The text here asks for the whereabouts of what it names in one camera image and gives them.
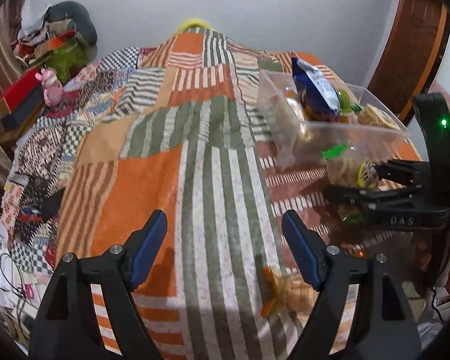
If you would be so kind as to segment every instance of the blue gripper pad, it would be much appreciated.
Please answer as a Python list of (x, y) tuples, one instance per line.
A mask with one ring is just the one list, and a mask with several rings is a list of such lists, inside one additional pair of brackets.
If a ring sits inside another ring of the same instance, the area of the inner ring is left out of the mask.
[(146, 231), (148, 234), (132, 260), (132, 275), (128, 281), (132, 291), (147, 280), (165, 234), (167, 234), (167, 216), (160, 211), (155, 221), (150, 223), (149, 220), (141, 231)]
[(328, 270), (323, 254), (325, 242), (315, 231), (305, 227), (295, 210), (288, 210), (283, 214), (282, 232), (303, 280), (315, 291), (320, 291)]

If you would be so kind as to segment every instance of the wooden door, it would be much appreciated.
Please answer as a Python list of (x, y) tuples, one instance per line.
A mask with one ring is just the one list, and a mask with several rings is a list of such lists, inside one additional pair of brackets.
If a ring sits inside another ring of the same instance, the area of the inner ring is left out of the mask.
[(407, 121), (442, 44), (447, 11), (439, 0), (400, 0), (390, 37), (368, 89)]

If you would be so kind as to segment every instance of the transparent plastic container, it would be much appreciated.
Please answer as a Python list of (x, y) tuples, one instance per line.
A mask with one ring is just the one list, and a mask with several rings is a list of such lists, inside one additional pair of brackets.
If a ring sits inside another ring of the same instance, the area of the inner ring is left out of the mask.
[(300, 121), (292, 111), (284, 90), (295, 87), (291, 74), (260, 71), (257, 107), (265, 117), (277, 146), (277, 162), (283, 170), (298, 164), (324, 164), (322, 151), (346, 144), (363, 154), (364, 161), (386, 161), (410, 134), (402, 122), (370, 91), (347, 84), (358, 102), (386, 112), (400, 127), (391, 128), (359, 124)]

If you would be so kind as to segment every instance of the pink piggy bank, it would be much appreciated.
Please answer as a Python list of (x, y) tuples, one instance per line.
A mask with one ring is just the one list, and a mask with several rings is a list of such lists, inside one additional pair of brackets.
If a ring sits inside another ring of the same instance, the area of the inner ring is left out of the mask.
[(63, 93), (63, 86), (56, 76), (56, 71), (51, 68), (42, 68), (41, 74), (35, 73), (35, 78), (42, 83), (45, 105), (56, 112)]

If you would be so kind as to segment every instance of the patchwork bedsheet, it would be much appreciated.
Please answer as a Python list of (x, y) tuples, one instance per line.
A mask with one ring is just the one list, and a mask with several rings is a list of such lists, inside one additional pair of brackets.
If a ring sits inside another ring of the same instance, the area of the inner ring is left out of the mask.
[[(392, 236), (354, 233), (345, 243), (321, 193), (326, 169), (277, 168), (256, 107), (259, 69), (290, 73), (291, 56), (339, 80), (312, 55), (254, 50), (204, 28), (84, 68), (65, 87), (72, 107), (41, 117), (17, 149), (11, 176), (27, 176), (7, 191), (2, 221), (22, 269), (49, 275), (66, 252), (102, 254), (161, 209), (167, 236), (134, 300), (163, 357), (285, 359), (304, 321), (260, 317), (270, 298), (263, 268), (295, 269), (283, 213), (295, 209), (308, 228), (351, 251)], [(397, 157), (417, 158), (408, 143)], [(17, 218), (24, 200), (38, 204), (65, 186), (58, 217), (28, 227)], [(104, 343), (119, 352), (101, 289), (92, 292)], [(335, 349), (346, 339), (337, 337)]]

